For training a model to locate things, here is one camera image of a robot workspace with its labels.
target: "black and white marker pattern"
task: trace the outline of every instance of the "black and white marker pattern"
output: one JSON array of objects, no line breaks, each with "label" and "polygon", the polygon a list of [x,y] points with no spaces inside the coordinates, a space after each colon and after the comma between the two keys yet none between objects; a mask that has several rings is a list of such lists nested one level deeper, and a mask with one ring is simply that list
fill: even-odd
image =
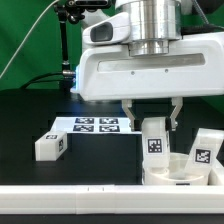
[{"label": "black and white marker pattern", "polygon": [[59,152],[61,150],[63,150],[63,148],[64,148],[64,142],[63,142],[63,139],[62,139],[61,141],[59,141]]},{"label": "black and white marker pattern", "polygon": [[100,125],[100,132],[120,132],[120,127],[118,125]]},{"label": "black and white marker pattern", "polygon": [[162,153],[162,139],[148,139],[148,153]]},{"label": "black and white marker pattern", "polygon": [[57,139],[57,135],[47,135],[46,139]]},{"label": "black and white marker pattern", "polygon": [[94,124],[94,118],[79,117],[75,119],[77,124]]},{"label": "black and white marker pattern", "polygon": [[211,151],[205,149],[196,149],[195,162],[197,163],[211,163]]},{"label": "black and white marker pattern", "polygon": [[100,118],[100,124],[118,124],[117,118]]},{"label": "black and white marker pattern", "polygon": [[93,132],[94,126],[93,125],[75,125],[73,128],[75,132]]}]

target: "green backdrop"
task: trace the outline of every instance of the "green backdrop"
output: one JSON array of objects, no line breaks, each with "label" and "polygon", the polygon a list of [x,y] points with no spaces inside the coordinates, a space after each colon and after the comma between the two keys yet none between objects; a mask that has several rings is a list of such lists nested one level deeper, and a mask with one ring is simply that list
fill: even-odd
[{"label": "green backdrop", "polygon": [[[52,0],[11,0],[0,4],[0,73],[20,45],[21,41]],[[114,9],[107,11],[113,14]],[[224,26],[224,5],[208,15],[211,23]],[[198,16],[184,16],[184,25],[201,24]],[[75,67],[81,55],[80,24],[68,24],[70,63]],[[61,43],[58,18],[53,10],[38,23],[4,77],[0,90],[19,88],[31,78],[61,70]],[[30,88],[58,88],[57,83],[35,84]],[[203,97],[208,103],[224,113],[224,97]]]}]

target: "black table surface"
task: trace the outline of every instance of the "black table surface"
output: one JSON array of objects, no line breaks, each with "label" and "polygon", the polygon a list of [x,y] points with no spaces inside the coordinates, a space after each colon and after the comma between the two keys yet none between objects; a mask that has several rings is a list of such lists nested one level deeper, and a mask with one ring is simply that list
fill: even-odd
[{"label": "black table surface", "polygon": [[[138,100],[139,119],[169,116],[170,99]],[[83,102],[58,90],[0,92],[0,184],[141,184],[140,135],[69,134],[68,149],[56,162],[36,162],[34,143],[56,117],[125,117],[119,101]],[[189,153],[198,128],[224,130],[224,116],[201,98],[186,98],[171,151]],[[223,146],[218,155],[224,161]],[[224,215],[2,215],[0,223],[223,223]]]}]

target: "metal bracket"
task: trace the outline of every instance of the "metal bracket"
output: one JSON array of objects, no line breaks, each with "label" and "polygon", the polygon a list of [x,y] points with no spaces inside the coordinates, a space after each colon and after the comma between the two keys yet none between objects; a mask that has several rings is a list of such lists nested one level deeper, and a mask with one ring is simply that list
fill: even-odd
[{"label": "metal bracket", "polygon": [[172,105],[175,106],[175,108],[174,108],[172,114],[170,115],[171,127],[172,127],[172,131],[176,131],[176,127],[178,125],[178,123],[176,122],[176,118],[177,118],[181,108],[183,107],[183,97],[172,98]]},{"label": "metal bracket", "polygon": [[132,108],[132,100],[122,100],[122,109],[125,112],[125,114],[127,115],[127,117],[130,119],[131,123],[130,123],[130,127],[131,130],[134,131],[135,130],[135,115],[133,114],[133,112],[131,111]]}]

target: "white cube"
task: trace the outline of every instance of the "white cube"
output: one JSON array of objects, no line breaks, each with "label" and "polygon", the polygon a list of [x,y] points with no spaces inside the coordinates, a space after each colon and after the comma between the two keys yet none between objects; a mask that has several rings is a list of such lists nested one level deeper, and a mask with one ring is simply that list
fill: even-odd
[{"label": "white cube", "polygon": [[56,161],[67,149],[67,133],[50,131],[35,142],[36,161]]}]

